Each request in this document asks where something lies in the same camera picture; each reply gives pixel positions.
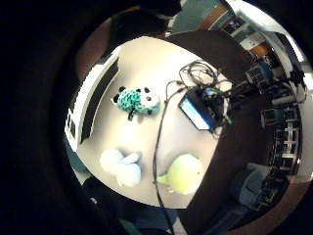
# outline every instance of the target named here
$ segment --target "panda plush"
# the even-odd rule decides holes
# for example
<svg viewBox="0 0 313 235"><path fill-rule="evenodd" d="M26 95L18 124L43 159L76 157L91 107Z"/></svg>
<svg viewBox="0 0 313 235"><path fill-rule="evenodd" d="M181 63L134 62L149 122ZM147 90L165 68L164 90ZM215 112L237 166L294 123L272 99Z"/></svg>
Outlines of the panda plush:
<svg viewBox="0 0 313 235"><path fill-rule="evenodd" d="M132 120L136 114L153 115L159 111L159 97L148 87L132 90L121 86L112 101L128 112L128 120Z"/></svg>

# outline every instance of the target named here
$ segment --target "power cord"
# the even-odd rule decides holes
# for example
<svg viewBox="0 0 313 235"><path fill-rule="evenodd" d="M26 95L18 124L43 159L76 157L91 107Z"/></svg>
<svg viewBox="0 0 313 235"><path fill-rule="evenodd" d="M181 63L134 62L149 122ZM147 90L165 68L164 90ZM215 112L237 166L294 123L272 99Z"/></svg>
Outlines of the power cord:
<svg viewBox="0 0 313 235"><path fill-rule="evenodd" d="M187 87L182 77L182 73L186 74L199 87L214 87L218 83L217 77L221 73L221 70L217 70L217 72L215 72L213 68L203 60L193 61L179 70L180 79ZM201 73L211 76L213 80L205 83L201 77Z"/></svg>
<svg viewBox="0 0 313 235"><path fill-rule="evenodd" d="M166 111L167 111L167 108L168 108L168 104L170 102L170 100L178 93L181 93L182 91L184 91L187 87L184 86L184 87L181 87L179 88L177 91L175 91L172 95L170 95L168 97L168 86L171 84L171 83L174 83L176 82L176 84L178 85L184 85L183 82L181 82L180 80L172 80L172 81L169 81L167 84L166 84L166 99L164 101L164 109L163 109L163 112L162 112L162 116L161 116L161 119L160 119L160 123L159 123L159 127L158 127L158 132L157 132L157 138L156 138L156 146L155 146L155 152L154 152L154 159L153 159L153 174L154 174L154 184L156 186L156 196L157 196L157 200L158 200L158 203L159 203L159 206L162 210L162 213L164 215L164 218L166 220L166 223L168 225L168 228L170 230L170 233L172 235L175 235L175 232L174 232L174 228L172 226L172 223L170 221L170 218L169 218L169 215L165 209L165 206L164 206L164 203L163 203L163 200L160 196L160 193L159 193L159 190L158 190L158 183L157 183L157 150L158 150L158 145L159 145L159 139L160 139L160 134L161 134L161 131L162 131L162 128L163 128L163 121L164 121L164 117L165 117L165 114L166 114Z"/></svg>

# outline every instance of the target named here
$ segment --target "person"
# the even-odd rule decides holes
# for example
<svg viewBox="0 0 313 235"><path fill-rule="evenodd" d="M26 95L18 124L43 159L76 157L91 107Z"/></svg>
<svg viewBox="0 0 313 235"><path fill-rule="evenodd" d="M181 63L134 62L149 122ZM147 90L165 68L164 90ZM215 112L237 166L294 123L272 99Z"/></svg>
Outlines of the person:
<svg viewBox="0 0 313 235"><path fill-rule="evenodd" d="M82 188L92 202L101 210L118 218L126 230L135 230L138 234L168 234L161 208L128 199L114 192L95 176L86 179ZM166 209L166 212L173 225L178 217L177 210Z"/></svg>
<svg viewBox="0 0 313 235"><path fill-rule="evenodd" d="M80 81L118 45L140 36L164 37L171 17L181 10L179 0L146 0L105 20L87 38L75 58Z"/></svg>

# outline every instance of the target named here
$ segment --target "stuffed animal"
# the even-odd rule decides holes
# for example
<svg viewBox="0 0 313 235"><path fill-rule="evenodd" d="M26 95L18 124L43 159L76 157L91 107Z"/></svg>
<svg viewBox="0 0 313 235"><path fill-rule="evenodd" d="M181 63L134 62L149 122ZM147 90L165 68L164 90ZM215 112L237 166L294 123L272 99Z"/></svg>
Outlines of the stuffed animal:
<svg viewBox="0 0 313 235"><path fill-rule="evenodd" d="M159 176L159 183L167 184L170 191L180 194L191 194L197 191L203 178L201 161L191 154L177 157L166 174Z"/></svg>
<svg viewBox="0 0 313 235"><path fill-rule="evenodd" d="M159 97L147 87L131 90L121 86L118 92L112 101L128 112L128 120L132 120L136 114L153 115L159 111Z"/></svg>
<svg viewBox="0 0 313 235"><path fill-rule="evenodd" d="M119 186L133 187L141 179L141 169L135 164L140 158L140 153L124 158L117 149L107 149L100 156L100 165L105 172L116 177Z"/></svg>

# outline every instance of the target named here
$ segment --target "white table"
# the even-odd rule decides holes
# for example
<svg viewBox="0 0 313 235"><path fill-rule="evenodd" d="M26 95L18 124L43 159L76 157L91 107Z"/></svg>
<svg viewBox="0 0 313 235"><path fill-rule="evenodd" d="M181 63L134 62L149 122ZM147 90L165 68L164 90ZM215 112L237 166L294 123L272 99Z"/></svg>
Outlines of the white table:
<svg viewBox="0 0 313 235"><path fill-rule="evenodd" d="M179 79L178 71L190 62L200 59L191 52L169 42L141 37L122 45L118 61L119 75L108 87L95 117L94 132L77 150L87 168L115 192L135 201L158 206L155 185L153 184L153 154L157 140L165 85ZM222 83L227 89L228 82ZM135 116L127 120L128 113L121 111L111 102L118 88L136 89L149 87L159 93L161 110L155 116ZM172 84L169 94L177 87ZM181 154L192 153L198 156L207 169L214 154L217 141L207 131L199 131L178 108L184 92L176 95L169 104L164 127L160 137L157 155L157 175L166 172L173 160ZM125 154L141 152L139 165L142 180L135 187L119 187L113 176L105 173L99 163L101 153L108 148L117 148ZM164 205L168 208L183 209L193 199L194 194L180 195L169 193L165 185L159 184Z"/></svg>

